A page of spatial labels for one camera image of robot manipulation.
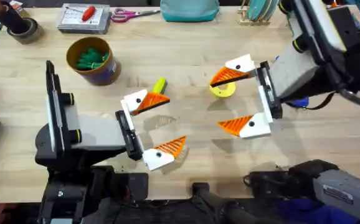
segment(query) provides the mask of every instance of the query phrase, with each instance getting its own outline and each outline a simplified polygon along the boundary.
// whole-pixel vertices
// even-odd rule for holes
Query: white paper
[[[15,5],[15,4],[18,4],[18,5],[22,5],[23,3],[22,2],[19,2],[19,1],[15,1],[15,0],[11,0],[11,2],[10,2],[10,5]]]
[[[76,9],[78,11],[84,12],[87,8],[85,7],[70,7],[71,9]],[[77,12],[71,9],[65,10],[64,18],[62,19],[61,24],[72,24],[72,25],[79,25],[79,24],[87,24],[87,25],[99,25],[101,20],[101,15],[103,14],[103,9],[96,9],[94,15],[88,20],[83,21],[83,13]]]

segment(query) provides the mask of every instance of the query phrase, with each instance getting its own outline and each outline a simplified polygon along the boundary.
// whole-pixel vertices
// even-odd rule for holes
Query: teal bag
[[[161,12],[168,22],[211,21],[219,12],[219,0],[161,0]]]

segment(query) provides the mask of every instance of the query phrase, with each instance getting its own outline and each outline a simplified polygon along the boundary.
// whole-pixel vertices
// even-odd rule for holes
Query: red-handled scissors
[[[135,12],[135,11],[127,11],[122,8],[116,8],[111,16],[113,22],[126,22],[131,18],[139,17],[139,16],[148,16],[159,13],[160,10],[150,10],[143,12]]]

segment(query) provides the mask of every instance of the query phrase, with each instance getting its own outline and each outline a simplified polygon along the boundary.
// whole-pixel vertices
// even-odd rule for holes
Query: plastic container
[[[109,52],[108,59],[100,67],[93,70],[77,70],[76,63],[78,58],[82,53],[87,52],[87,49],[90,47],[97,49],[101,54]],[[99,37],[85,37],[74,42],[67,51],[67,62],[75,72],[93,85],[109,85],[116,80],[120,72],[118,64],[113,58],[110,46]]]

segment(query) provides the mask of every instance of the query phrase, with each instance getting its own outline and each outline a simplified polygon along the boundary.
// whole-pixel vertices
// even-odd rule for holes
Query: orange triangle
[[[248,123],[248,121],[253,117],[253,115],[250,116],[244,116],[241,118],[236,118],[228,121],[220,121],[217,124],[224,130],[227,131],[230,134],[233,134],[235,136],[240,136],[241,129]]]
[[[182,148],[186,143],[186,136],[180,137],[173,141],[167,142],[165,144],[154,147],[154,149],[159,149],[163,152],[167,152],[173,155],[174,158],[180,155]]]
[[[165,103],[169,103],[170,99],[169,97],[159,94],[159,93],[153,93],[148,92],[147,95],[144,97],[143,101],[140,103],[137,109],[135,109],[133,112],[131,112],[131,115],[135,116],[139,113],[142,113],[146,110],[150,110],[152,108],[155,108],[157,106],[161,106]]]
[[[239,72],[230,68],[222,67],[211,80],[211,87],[216,87],[230,82],[235,82],[250,76],[249,72]]]

